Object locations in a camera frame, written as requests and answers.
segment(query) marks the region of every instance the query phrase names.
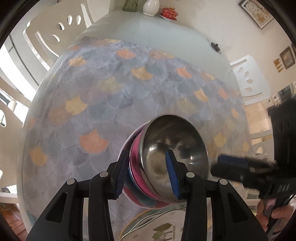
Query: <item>stacked bowl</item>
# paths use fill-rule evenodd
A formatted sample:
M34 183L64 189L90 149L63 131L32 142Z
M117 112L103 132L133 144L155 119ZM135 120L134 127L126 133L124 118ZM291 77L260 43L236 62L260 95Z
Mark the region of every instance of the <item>stacked bowl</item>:
M177 161L206 179L208 156L195 127L176 115L161 115L140 126L127 139L122 150L130 150L124 194L134 203L150 209L166 207L178 200L172 192L165 154L173 150Z

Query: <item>silver screw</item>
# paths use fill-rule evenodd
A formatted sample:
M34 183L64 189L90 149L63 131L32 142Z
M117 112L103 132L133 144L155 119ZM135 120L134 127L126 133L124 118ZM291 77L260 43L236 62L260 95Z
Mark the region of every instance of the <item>silver screw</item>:
M70 179L68 179L67 184L72 185L72 184L74 184L74 182L75 182L75 179L70 178Z
M195 174L193 172L188 172L188 173L186 173L186 176L189 178L193 178L195 176Z
M222 185L227 185L228 181L225 179L220 179L219 181Z
M100 177L107 177L109 175L108 172L101 172Z

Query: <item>green glass vase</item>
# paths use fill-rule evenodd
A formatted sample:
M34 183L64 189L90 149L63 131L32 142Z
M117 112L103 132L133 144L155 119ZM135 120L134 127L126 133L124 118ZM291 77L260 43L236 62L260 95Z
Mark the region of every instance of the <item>green glass vase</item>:
M128 12L136 12L138 10L139 0L126 0L122 9Z

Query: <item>wooden floor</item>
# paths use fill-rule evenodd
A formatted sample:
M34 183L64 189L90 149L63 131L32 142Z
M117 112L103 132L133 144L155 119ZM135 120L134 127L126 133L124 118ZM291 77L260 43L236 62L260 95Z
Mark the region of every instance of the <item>wooden floor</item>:
M28 233L22 221L20 211L13 204L5 204L5 207L0 206L0 212L18 238L21 241L25 241Z

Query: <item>table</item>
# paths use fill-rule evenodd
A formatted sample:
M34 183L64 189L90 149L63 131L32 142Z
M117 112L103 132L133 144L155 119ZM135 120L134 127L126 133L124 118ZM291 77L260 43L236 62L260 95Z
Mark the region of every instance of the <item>table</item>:
M210 42L178 22L116 10L69 47L43 80L23 127L18 194L27 229L67 179L105 171L128 136L160 114L189 120L211 163L219 153L248 152L235 76ZM109 206L115 238L143 211L124 195Z

